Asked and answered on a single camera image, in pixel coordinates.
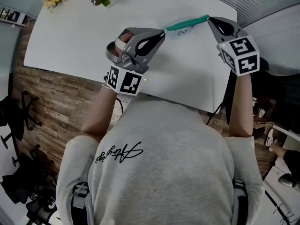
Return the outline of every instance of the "black signature print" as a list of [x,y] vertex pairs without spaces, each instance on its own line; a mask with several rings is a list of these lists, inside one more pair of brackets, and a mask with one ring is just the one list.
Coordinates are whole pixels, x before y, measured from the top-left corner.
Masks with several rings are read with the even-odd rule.
[[123,150],[121,151],[121,149],[116,149],[115,151],[113,151],[116,146],[112,146],[107,153],[102,152],[101,155],[99,157],[96,158],[95,160],[95,164],[97,164],[97,162],[101,161],[103,162],[109,155],[112,157],[115,157],[114,160],[116,160],[118,157],[120,157],[119,163],[122,163],[126,158],[134,158],[138,155],[140,155],[142,152],[144,152],[143,149],[135,149],[137,147],[137,145],[141,144],[142,142],[138,142],[132,149],[126,151],[126,147],[128,144],[126,144],[123,148]]

